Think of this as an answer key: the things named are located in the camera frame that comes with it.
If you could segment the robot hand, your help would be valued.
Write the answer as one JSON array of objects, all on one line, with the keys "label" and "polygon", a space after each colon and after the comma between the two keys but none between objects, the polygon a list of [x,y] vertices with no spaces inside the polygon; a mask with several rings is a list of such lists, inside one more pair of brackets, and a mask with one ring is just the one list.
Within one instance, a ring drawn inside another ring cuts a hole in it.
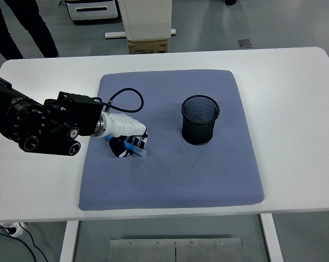
[{"label": "robot hand", "polygon": [[147,128],[144,124],[126,114],[103,113],[100,137],[110,136],[109,145],[113,154],[123,158],[133,154],[127,149],[128,144],[140,148],[144,152],[148,139]]}]

